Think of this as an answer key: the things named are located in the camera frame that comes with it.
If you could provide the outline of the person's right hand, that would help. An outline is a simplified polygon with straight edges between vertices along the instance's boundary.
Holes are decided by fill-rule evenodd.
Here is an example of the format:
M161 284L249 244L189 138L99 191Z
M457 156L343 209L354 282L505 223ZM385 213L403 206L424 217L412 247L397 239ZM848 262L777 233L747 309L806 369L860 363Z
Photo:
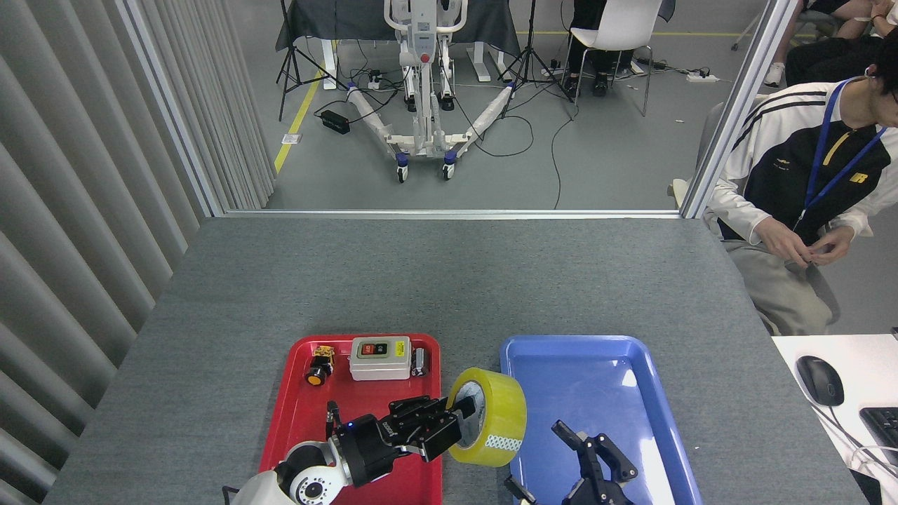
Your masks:
M753 232L773 255L795 262L799 267L806 268L818 259L795 232L772 215L761 220Z

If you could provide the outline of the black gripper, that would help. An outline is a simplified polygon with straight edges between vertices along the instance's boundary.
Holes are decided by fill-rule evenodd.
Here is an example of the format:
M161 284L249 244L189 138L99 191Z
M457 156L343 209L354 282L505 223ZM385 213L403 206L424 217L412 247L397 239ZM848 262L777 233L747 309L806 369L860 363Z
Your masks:
M551 430L577 453L580 475L586 479L578 480L561 504L631 504L620 485L631 482L640 473L609 435L575 433L561 419L552 424ZM518 504L537 504L535 496L511 474L503 486Z
M398 427L400 448L382 435L373 415L362 415L335 429L341 457L354 487L368 485L394 470L394 461L417 454L431 462L461 440L461 421L474 414L475 400L418 396L390 402L387 422Z

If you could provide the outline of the person's left hand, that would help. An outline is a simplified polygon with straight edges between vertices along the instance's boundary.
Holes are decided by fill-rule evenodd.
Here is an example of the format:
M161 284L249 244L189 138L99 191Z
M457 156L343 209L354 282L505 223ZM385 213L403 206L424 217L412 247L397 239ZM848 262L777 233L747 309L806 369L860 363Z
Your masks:
M808 262L825 266L843 259L849 252L855 230L850 226L839 226L828 230L821 238L808 247Z

